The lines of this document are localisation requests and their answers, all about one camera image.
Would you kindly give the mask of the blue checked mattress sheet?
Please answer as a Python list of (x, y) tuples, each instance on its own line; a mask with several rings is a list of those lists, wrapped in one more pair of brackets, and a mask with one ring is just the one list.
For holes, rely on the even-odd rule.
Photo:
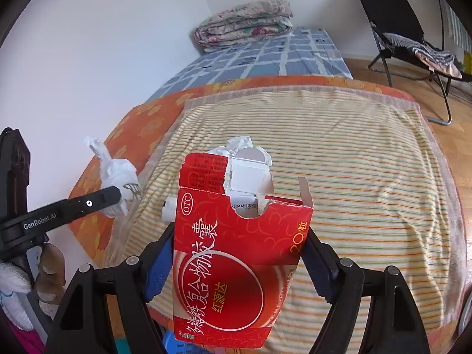
[(298, 27), (286, 36), (205, 53), (165, 82), (150, 98), (239, 78), (322, 75), (351, 78), (325, 30)]

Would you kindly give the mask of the folded floral quilt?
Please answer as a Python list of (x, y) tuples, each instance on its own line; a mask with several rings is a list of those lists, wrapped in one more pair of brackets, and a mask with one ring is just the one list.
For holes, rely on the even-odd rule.
[(237, 5), (207, 18), (194, 30), (205, 52), (281, 37), (293, 31), (287, 0), (258, 0)]

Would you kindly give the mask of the striped cloth on chair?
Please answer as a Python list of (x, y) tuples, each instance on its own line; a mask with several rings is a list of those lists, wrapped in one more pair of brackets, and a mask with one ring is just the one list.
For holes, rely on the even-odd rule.
[(418, 59), (431, 71), (443, 73), (452, 78), (462, 78), (462, 73), (456, 65), (456, 57), (447, 50), (438, 50), (431, 45), (422, 44), (408, 37), (385, 33), (387, 45), (395, 55)]

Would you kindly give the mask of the black folding chair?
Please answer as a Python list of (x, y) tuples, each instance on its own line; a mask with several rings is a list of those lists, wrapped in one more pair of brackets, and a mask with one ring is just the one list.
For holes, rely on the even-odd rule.
[(425, 38), (424, 30), (408, 0), (360, 0), (373, 32), (378, 55), (368, 65), (372, 70), (381, 61), (390, 86), (393, 73), (387, 61), (396, 58), (428, 71), (426, 80), (437, 83), (446, 106), (447, 119), (428, 117), (427, 120), (442, 126), (452, 124), (452, 113), (448, 101), (452, 81), (465, 77), (464, 68), (457, 57), (437, 48)]

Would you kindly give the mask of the red medicine box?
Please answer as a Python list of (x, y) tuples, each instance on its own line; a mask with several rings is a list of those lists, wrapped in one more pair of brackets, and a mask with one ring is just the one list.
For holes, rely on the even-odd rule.
[(177, 339), (261, 348), (282, 309), (307, 240), (313, 199), (272, 194), (261, 161), (188, 154), (179, 172), (173, 243)]

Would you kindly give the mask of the white plastic bag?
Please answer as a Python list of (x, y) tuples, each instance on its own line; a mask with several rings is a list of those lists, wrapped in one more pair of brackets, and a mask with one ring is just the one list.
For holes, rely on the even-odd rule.
[(99, 177), (101, 188), (116, 186), (120, 190), (121, 199), (117, 205), (111, 205), (101, 212), (109, 217), (127, 216), (129, 206), (142, 197), (142, 187), (137, 179), (135, 166), (123, 158), (112, 158), (103, 142), (95, 137), (85, 137), (83, 142), (99, 159)]

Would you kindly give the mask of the white rectangular packet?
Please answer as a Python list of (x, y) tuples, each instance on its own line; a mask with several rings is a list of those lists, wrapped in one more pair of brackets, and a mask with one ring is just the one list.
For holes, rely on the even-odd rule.
[(164, 222), (175, 222), (177, 214), (177, 201), (176, 197), (168, 196), (162, 207), (162, 220)]

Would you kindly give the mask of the orange floral bedsheet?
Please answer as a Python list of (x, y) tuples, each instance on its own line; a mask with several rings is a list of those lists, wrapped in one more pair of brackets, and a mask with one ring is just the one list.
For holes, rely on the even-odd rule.
[[(418, 103), (410, 94), (373, 82), (326, 76), (239, 78), (165, 94), (163, 98), (151, 98), (126, 114), (104, 143), (111, 157), (129, 160), (136, 167), (141, 182), (144, 182), (148, 180), (148, 172), (151, 169), (148, 161), (152, 153), (156, 148), (163, 147), (164, 142), (171, 137), (171, 132), (177, 127), (178, 120), (180, 121), (179, 116), (186, 101), (197, 104), (201, 97), (212, 94), (229, 93), (230, 96), (236, 97), (243, 90), (281, 91), (289, 90), (289, 87), (295, 87), (295, 90), (309, 90), (319, 86), (329, 86), (329, 90), (346, 88), (354, 91), (354, 94), (363, 94), (368, 98), (381, 94), (388, 97), (389, 104), (394, 103), (398, 108), (401, 103), (407, 105), (405, 108), (418, 109)], [(74, 186), (71, 197), (88, 194), (98, 188), (99, 159), (93, 157)], [(111, 257), (111, 248), (119, 248), (120, 245), (115, 243), (116, 238), (112, 237), (113, 222), (113, 219), (98, 213), (73, 221), (70, 225), (77, 241), (99, 268), (107, 266), (106, 260)]]

